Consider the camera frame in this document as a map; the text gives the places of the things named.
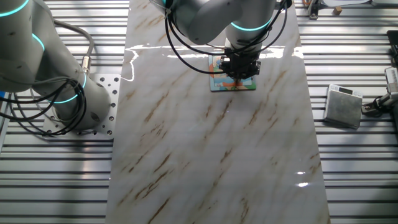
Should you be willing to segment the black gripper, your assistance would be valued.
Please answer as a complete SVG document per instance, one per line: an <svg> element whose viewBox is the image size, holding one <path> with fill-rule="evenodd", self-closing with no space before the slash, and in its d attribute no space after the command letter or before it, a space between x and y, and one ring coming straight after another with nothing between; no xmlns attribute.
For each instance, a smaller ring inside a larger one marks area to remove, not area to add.
<svg viewBox="0 0 398 224"><path fill-rule="evenodd" d="M259 75L261 67L258 61L259 55L260 53L221 56L219 69L228 77L233 78L235 84L242 83L245 78Z"/></svg>

